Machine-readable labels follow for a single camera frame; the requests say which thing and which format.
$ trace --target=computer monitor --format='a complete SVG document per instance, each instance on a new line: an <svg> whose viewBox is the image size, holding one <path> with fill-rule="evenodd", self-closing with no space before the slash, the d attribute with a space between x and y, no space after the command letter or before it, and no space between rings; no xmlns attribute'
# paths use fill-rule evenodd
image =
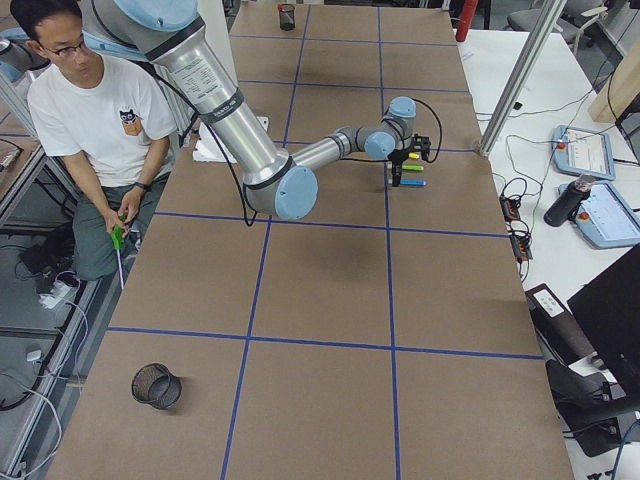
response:
<svg viewBox="0 0 640 480"><path fill-rule="evenodd" d="M558 411L585 454L595 456L619 446L640 410L640 245L567 303L618 382L609 384L598 373L580 377L557 362L547 364ZM629 440L638 441L640 435Z"/></svg>

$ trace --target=man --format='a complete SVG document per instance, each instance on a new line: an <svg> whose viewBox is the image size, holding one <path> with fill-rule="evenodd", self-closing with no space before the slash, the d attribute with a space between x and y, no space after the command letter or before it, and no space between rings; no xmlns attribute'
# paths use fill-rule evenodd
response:
<svg viewBox="0 0 640 480"><path fill-rule="evenodd" d="M27 42L52 66L27 97L40 142L62 157L83 192L73 219L74 263L83 280L113 273L110 234L136 219L144 236L171 170L173 115L139 66L84 44L76 0L12 0Z"/></svg>

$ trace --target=white t-shirt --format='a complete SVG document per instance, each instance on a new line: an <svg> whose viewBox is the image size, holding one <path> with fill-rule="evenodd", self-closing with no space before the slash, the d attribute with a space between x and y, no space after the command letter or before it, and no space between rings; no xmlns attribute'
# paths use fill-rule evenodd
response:
<svg viewBox="0 0 640 480"><path fill-rule="evenodd" d="M102 56L104 76L80 88L52 65L31 85L27 100L40 143L50 157L81 150L103 187L138 180L151 140L176 130L160 87L141 67ZM171 170L172 152L158 173Z"/></svg>

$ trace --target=office chair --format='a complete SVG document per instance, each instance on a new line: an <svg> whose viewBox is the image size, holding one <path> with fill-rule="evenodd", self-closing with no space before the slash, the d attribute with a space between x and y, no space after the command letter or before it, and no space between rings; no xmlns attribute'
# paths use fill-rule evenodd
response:
<svg viewBox="0 0 640 480"><path fill-rule="evenodd" d="M537 3L536 1L532 2L532 7ZM580 37L584 35L585 30L606 16L607 7L604 4L604 0L567 1L555 28L560 32L565 42L573 47L574 55L578 53ZM515 31L530 32L538 21L541 11L541 8L531 8L514 12L507 16L507 22Z"/></svg>

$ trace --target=graphic print on shirt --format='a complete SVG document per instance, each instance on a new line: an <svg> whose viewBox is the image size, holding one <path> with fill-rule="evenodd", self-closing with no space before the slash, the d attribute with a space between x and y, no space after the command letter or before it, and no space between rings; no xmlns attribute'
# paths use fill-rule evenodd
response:
<svg viewBox="0 0 640 480"><path fill-rule="evenodd" d="M140 121L140 117L133 113L133 108L130 108L128 111L120 110L120 120L122 121L124 133L127 135L136 137L142 131L142 122Z"/></svg>

